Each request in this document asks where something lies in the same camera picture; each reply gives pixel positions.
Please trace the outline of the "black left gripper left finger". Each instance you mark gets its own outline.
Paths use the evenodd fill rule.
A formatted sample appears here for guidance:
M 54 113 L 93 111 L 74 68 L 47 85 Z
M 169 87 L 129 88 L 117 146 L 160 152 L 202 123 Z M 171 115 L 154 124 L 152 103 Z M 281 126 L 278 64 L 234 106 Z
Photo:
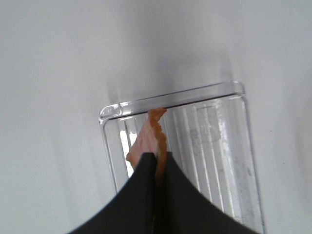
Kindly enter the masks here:
M 116 196 L 72 234 L 151 234 L 155 216 L 156 157 L 143 153 Z

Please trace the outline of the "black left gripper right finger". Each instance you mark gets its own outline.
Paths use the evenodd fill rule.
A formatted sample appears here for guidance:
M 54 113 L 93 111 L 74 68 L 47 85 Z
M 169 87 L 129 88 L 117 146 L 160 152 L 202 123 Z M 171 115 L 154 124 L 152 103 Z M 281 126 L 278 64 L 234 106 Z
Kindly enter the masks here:
M 244 226 L 207 200 L 167 153 L 158 190 L 157 234 L 242 234 Z

